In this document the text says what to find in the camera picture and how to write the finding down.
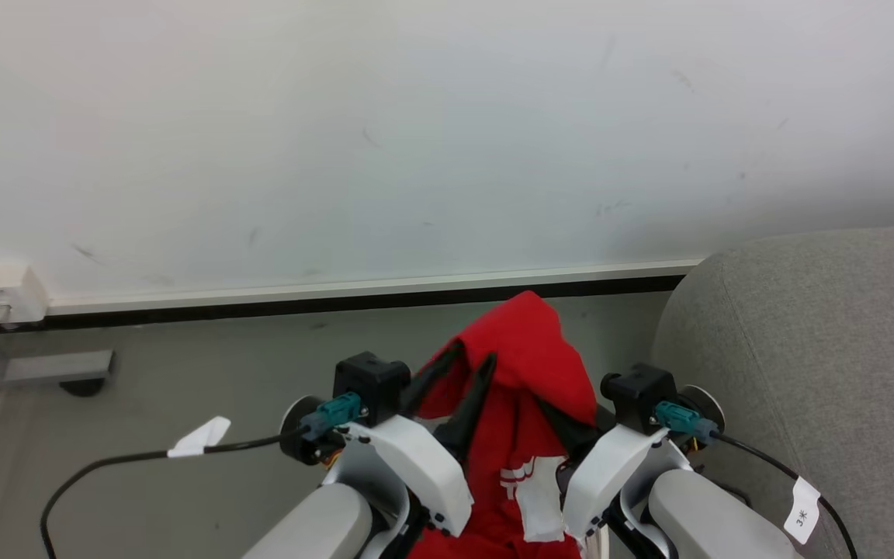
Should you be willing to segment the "grey metal furniture foot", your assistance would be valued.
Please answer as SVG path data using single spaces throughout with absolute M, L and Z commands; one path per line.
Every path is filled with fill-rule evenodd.
M 68 394 L 90 398 L 113 377 L 112 350 L 40 356 L 10 356 L 0 346 L 0 388 L 57 384 Z

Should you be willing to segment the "grey fabric sofa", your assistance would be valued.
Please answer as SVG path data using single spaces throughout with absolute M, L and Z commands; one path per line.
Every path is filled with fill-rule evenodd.
M 860 559 L 894 559 L 894 227 L 717 252 L 675 287 L 652 361 L 815 486 Z

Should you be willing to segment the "red garment with white label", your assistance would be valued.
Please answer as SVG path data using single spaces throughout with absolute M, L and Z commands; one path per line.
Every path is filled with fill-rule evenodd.
M 474 374 L 494 357 L 492 385 L 467 459 L 474 498 L 458 536 L 426 531 L 408 559 L 583 559 L 565 531 L 556 470 L 568 459 L 542 403 L 586 427 L 598 404 L 577 350 L 562 334 L 560 316 L 532 291 L 490 309 L 440 351 L 461 353 L 424 397 L 418 416 L 452 416 Z

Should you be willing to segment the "white black baseboard strip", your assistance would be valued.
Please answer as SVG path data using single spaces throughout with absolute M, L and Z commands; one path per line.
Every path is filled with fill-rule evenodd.
M 542 297 L 591 297 L 673 290 L 699 259 L 515 270 L 503 273 L 408 277 L 365 282 L 292 284 L 256 289 L 200 290 L 145 296 L 54 298 L 45 318 L 8 318 L 0 332 L 220 321 L 355 309 L 435 307 L 507 300 L 522 291 Z

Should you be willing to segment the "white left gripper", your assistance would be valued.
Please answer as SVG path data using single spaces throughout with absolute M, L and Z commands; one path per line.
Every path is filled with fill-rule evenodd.
M 451 341 L 402 389 L 400 415 L 376 427 L 358 422 L 340 425 L 345 448 L 336 463 L 336 481 L 357 489 L 376 505 L 404 510 L 409 496 L 431 513 L 437 529 L 458 536 L 466 528 L 474 498 L 458 460 L 468 460 L 476 426 L 497 365 L 486 359 L 471 375 L 471 384 L 455 411 L 422 411 L 426 397 L 449 375 L 463 354 L 460 340 Z M 447 418 L 434 435 L 412 418 Z

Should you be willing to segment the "white wall socket box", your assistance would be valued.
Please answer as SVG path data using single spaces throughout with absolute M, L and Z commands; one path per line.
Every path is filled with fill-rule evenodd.
M 40 278 L 25 264 L 0 264 L 0 323 L 42 321 L 49 297 Z

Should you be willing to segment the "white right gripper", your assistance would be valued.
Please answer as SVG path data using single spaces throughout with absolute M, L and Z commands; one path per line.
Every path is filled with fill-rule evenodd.
M 588 421 L 579 421 L 555 404 L 536 397 L 537 406 L 565 450 L 567 459 L 578 464 L 571 475 L 562 509 L 567 533 L 584 539 L 615 495 L 641 467 L 655 443 L 666 438 L 667 429 L 645 435 L 617 425 L 600 436 L 600 408 Z

